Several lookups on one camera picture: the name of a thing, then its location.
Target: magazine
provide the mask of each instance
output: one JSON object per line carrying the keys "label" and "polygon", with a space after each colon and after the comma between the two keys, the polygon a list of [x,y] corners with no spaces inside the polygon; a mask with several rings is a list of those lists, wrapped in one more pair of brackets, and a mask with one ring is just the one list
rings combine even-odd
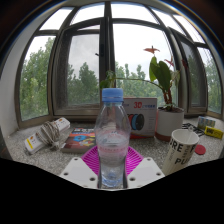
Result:
{"label": "magazine", "polygon": [[85,153],[96,145],[94,129],[74,128],[65,143],[62,152]]}

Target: sky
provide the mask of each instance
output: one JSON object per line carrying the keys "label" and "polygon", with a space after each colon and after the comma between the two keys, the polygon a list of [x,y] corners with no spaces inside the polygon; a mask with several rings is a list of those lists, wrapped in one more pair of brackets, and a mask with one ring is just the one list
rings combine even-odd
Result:
{"label": "sky", "polygon": [[[103,4],[80,10],[72,24],[95,17],[103,16]],[[61,9],[50,17],[49,20],[41,27],[45,29],[59,29],[67,15],[71,12],[71,8]],[[183,32],[172,22],[167,15],[158,13],[165,25]],[[112,4],[113,18],[133,18],[141,19],[157,23],[154,17],[144,7],[135,4],[122,5]],[[185,28],[192,29],[184,23]],[[146,79],[149,79],[149,63],[153,56],[152,53],[144,51],[145,48],[152,46],[159,51],[155,51],[158,61],[171,59],[171,52],[167,44],[164,33],[160,30],[130,24],[114,24],[114,45],[115,45],[115,61],[124,67],[127,63],[129,71],[137,73],[138,64],[142,65],[142,71],[146,73]],[[35,37],[26,56],[29,59],[31,52],[37,52],[40,47],[45,49],[45,43],[48,36]],[[69,52],[69,63],[73,65],[75,74],[78,75],[79,68],[86,61],[89,69],[93,70],[96,77],[99,77],[99,57],[95,55],[99,53],[99,36],[98,35],[80,35],[72,38],[72,44]],[[203,61],[206,61],[206,54],[202,54]]]}

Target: red object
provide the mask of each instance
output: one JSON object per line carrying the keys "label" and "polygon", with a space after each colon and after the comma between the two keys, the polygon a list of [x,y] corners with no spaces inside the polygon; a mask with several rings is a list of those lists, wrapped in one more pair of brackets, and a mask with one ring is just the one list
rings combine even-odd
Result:
{"label": "red object", "polygon": [[146,49],[144,49],[144,51],[148,51],[148,52],[151,52],[151,53],[155,53],[155,51],[160,51],[160,50],[158,50],[158,49],[156,49],[156,48],[146,48]]}
{"label": "red object", "polygon": [[203,145],[197,145],[196,148],[195,148],[195,152],[198,154],[198,155],[204,155],[205,152],[206,152],[206,149]]}
{"label": "red object", "polygon": [[173,62],[172,61],[168,61],[168,60],[164,60],[164,61],[167,61],[170,65],[172,65],[173,66]]}
{"label": "red object", "polygon": [[184,60],[181,59],[183,66],[187,69],[188,68],[188,63]]}

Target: plastic water bottle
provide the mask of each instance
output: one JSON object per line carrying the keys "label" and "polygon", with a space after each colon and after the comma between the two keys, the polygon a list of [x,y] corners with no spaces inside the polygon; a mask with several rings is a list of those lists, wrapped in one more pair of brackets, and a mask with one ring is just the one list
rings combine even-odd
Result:
{"label": "plastic water bottle", "polygon": [[123,183],[131,127],[122,106],[122,89],[103,89],[102,101],[104,105],[94,128],[100,157],[101,179],[102,184],[116,187]]}

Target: green leaf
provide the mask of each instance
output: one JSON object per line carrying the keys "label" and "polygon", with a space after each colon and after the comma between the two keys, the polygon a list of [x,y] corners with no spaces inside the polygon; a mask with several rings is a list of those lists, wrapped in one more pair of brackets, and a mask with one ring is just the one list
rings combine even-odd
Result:
{"label": "green leaf", "polygon": [[159,85],[165,91],[168,91],[170,88],[171,74],[167,64],[163,61],[160,61],[158,66],[152,63],[150,64],[150,67],[157,80],[159,81]]}
{"label": "green leaf", "polygon": [[151,69],[151,64],[154,64],[156,66],[158,65],[156,57],[152,57],[150,65],[149,65],[149,78],[150,78],[150,81],[153,82],[154,80],[156,80],[156,76],[154,75],[154,73],[153,73],[153,71]]}
{"label": "green leaf", "polygon": [[106,79],[115,80],[116,74],[113,71],[108,70],[108,71],[106,71]]}
{"label": "green leaf", "polygon": [[103,80],[100,82],[100,89],[102,90],[103,88],[110,88],[110,85],[110,80]]}

